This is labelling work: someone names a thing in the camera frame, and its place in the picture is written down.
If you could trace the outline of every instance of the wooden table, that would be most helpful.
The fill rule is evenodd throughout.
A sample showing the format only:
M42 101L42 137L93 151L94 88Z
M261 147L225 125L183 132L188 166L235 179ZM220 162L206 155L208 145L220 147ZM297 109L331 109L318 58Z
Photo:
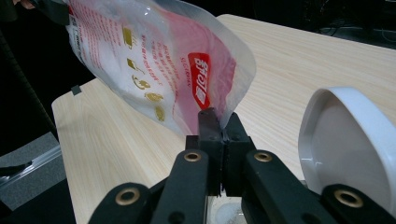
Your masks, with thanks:
M231 15L219 20L253 51L257 76L236 113L256 147L304 179L297 140L319 88L352 86L396 123L396 51ZM169 175L185 138L146 118L95 79L52 105L78 223L125 182L151 187Z

